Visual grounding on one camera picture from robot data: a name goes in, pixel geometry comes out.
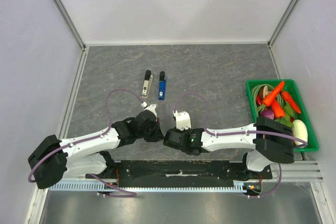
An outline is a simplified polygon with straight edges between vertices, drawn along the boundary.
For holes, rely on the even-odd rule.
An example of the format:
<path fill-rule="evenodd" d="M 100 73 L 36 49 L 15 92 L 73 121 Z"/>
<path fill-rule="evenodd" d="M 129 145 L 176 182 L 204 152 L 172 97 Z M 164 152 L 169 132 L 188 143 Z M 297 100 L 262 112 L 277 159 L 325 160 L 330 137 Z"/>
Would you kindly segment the blue stapler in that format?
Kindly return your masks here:
<path fill-rule="evenodd" d="M 161 71 L 159 75 L 158 100 L 165 100 L 165 92 L 166 92 L 166 76 L 165 72 Z"/>

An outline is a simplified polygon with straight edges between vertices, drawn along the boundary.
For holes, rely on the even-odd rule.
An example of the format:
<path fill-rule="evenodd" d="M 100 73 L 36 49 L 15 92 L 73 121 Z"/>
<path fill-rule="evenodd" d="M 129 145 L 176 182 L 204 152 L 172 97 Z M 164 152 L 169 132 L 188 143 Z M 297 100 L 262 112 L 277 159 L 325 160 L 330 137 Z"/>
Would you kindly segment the beige stapler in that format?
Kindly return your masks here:
<path fill-rule="evenodd" d="M 144 75 L 144 83 L 143 83 L 142 93 L 141 93 L 141 96 L 143 98 L 147 98 L 149 96 L 150 88 L 152 85 L 152 80 L 153 80 L 153 74 L 151 70 L 147 70 Z"/>

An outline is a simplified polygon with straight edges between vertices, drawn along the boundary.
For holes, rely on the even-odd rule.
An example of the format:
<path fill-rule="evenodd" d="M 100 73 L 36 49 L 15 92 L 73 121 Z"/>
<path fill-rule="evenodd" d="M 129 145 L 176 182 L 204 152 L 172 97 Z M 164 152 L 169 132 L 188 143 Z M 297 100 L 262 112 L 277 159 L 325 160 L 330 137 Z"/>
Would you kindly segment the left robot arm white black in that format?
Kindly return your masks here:
<path fill-rule="evenodd" d="M 136 140 L 157 142 L 163 138 L 157 113 L 145 109 L 134 118 L 117 121 L 88 135 L 58 139 L 46 137 L 28 158 L 30 183 L 49 188 L 64 177 L 100 174 L 110 178 L 116 166 L 106 152 L 133 144 Z"/>

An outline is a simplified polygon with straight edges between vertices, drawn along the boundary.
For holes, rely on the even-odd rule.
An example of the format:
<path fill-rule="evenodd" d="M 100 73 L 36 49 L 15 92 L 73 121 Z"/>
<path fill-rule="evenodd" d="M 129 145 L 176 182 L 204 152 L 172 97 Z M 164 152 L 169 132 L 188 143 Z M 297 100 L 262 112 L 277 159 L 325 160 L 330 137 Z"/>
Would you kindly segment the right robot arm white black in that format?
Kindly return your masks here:
<path fill-rule="evenodd" d="M 167 131 L 163 143 L 191 156 L 230 148 L 248 149 L 246 160 L 240 166 L 241 174 L 248 179 L 272 163 L 294 162 L 291 128 L 265 117 L 246 126 L 224 130 L 173 128 Z"/>

